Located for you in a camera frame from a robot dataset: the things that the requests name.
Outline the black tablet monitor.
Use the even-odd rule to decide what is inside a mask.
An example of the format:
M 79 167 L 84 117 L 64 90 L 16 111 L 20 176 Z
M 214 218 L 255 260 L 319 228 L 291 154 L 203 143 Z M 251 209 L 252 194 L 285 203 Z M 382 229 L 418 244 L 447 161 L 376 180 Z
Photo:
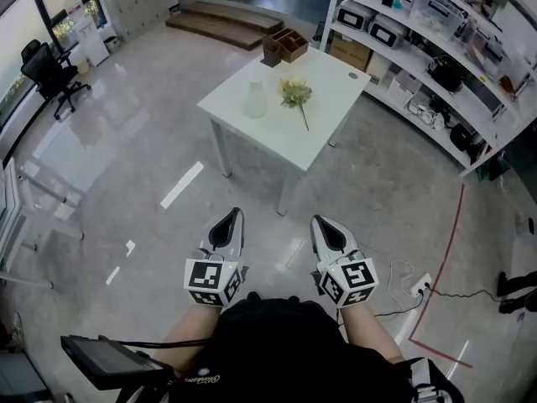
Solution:
M 162 385 L 175 379 L 170 366 L 105 337 L 61 336 L 60 344 L 70 360 L 98 390 Z

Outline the clear plastic storage bin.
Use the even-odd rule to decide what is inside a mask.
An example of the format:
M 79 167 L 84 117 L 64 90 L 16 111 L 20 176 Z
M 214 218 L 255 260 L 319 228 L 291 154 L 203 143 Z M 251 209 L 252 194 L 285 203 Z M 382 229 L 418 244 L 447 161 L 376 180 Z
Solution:
M 414 0 L 409 18 L 449 41 L 464 22 L 462 12 L 447 0 Z

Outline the white water dispenser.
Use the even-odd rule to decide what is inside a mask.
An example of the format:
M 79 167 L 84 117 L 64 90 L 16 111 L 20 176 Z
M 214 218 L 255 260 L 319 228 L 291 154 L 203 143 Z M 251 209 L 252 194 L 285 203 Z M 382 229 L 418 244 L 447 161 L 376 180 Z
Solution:
M 85 6 L 81 0 L 65 0 L 65 11 L 73 23 L 79 45 L 91 65 L 97 67 L 109 57 L 101 35 L 92 16 L 86 15 Z

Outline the wooden desk organizer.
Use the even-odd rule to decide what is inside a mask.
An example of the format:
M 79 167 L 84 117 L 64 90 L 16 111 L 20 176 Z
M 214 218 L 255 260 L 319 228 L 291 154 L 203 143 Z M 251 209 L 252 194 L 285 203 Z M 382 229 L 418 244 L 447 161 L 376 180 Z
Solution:
M 273 34 L 272 39 L 279 47 L 281 60 L 289 64 L 305 54 L 309 47 L 309 42 L 294 29 L 282 29 Z

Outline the white perforated basket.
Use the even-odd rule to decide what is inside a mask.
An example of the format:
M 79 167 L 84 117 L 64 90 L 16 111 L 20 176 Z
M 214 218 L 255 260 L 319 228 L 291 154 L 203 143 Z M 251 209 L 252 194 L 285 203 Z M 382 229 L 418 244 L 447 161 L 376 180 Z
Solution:
M 388 98 L 399 107 L 406 107 L 421 87 L 422 82 L 418 78 L 401 70 L 389 85 Z

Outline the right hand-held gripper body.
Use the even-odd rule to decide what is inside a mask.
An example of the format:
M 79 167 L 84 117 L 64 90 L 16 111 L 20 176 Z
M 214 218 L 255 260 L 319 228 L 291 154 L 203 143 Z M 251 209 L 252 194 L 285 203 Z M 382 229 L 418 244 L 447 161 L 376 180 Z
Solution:
M 319 261 L 311 273 L 320 296 L 328 296 L 337 308 L 365 302 L 379 285 L 373 260 L 361 249 Z

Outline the white vase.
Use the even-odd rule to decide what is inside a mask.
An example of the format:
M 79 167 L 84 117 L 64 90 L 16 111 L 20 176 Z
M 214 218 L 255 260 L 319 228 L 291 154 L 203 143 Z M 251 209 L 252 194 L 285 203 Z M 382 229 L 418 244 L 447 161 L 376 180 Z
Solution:
M 243 111 L 249 118 L 261 118 L 268 111 L 268 99 L 261 80 L 248 83 L 248 94 L 243 104 Z

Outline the yellow flowers bunch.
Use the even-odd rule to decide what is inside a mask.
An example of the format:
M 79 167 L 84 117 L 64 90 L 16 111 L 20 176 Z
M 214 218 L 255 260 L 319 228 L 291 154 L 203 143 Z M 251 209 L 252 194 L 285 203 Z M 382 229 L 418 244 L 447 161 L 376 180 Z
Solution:
M 309 131 L 304 105 L 310 100 L 312 89 L 303 80 L 287 77 L 279 80 L 279 94 L 282 97 L 282 106 L 297 108 L 300 111 L 306 130 Z

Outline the cardboard box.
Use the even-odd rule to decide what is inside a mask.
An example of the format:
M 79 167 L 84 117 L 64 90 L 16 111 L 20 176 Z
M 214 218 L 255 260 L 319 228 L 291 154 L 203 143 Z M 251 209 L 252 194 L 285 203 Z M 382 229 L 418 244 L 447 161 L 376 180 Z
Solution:
M 338 60 L 365 72 L 371 54 L 372 51 L 367 46 L 337 32 L 334 33 L 330 55 Z

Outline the cream box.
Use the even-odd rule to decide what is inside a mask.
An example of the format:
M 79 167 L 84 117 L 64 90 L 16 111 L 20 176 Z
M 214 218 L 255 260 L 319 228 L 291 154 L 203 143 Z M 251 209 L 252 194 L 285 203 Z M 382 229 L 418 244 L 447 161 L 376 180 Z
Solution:
M 370 75 L 371 82 L 375 85 L 381 83 L 384 77 L 388 74 L 392 61 L 383 57 L 377 52 L 373 52 L 370 56 L 366 73 Z

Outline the person's right forearm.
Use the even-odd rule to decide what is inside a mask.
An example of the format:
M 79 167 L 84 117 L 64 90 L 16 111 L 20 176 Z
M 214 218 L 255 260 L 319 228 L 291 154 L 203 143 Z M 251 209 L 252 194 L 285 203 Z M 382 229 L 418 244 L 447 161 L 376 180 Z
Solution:
M 365 302 L 343 307 L 340 313 L 350 344 L 373 349 L 392 364 L 404 360 L 398 344 Z

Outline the large black-framed window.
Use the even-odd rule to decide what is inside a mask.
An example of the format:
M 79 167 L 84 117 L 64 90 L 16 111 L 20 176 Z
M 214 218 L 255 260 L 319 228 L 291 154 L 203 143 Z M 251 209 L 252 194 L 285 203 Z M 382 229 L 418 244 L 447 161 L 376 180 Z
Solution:
M 24 46 L 36 39 L 49 43 L 58 53 L 78 44 L 66 1 L 0 0 L 0 130 L 34 87 L 20 71 Z M 99 0 L 81 1 L 85 15 L 92 17 L 97 27 L 107 22 Z

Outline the grey cabinet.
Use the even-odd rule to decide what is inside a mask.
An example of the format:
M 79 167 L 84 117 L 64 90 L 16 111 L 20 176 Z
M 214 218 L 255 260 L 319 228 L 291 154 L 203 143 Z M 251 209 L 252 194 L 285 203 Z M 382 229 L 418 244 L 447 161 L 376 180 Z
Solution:
M 53 396 L 25 353 L 0 352 L 0 403 L 50 403 Z

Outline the dark brown pen holder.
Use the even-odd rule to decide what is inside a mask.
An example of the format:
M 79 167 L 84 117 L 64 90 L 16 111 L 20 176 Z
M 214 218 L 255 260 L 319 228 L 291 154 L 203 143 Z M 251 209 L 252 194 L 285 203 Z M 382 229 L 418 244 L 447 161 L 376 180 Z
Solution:
M 267 36 L 262 40 L 263 58 L 260 62 L 270 68 L 274 68 L 281 62 L 280 48 L 272 36 Z

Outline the person's black shirt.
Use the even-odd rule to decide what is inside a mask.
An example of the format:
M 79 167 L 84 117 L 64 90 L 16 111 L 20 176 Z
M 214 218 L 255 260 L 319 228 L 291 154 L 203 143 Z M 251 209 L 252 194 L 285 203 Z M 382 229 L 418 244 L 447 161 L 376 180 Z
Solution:
M 429 359 L 392 364 L 350 344 L 342 318 L 316 302 L 246 298 L 199 339 L 169 403 L 465 403 Z

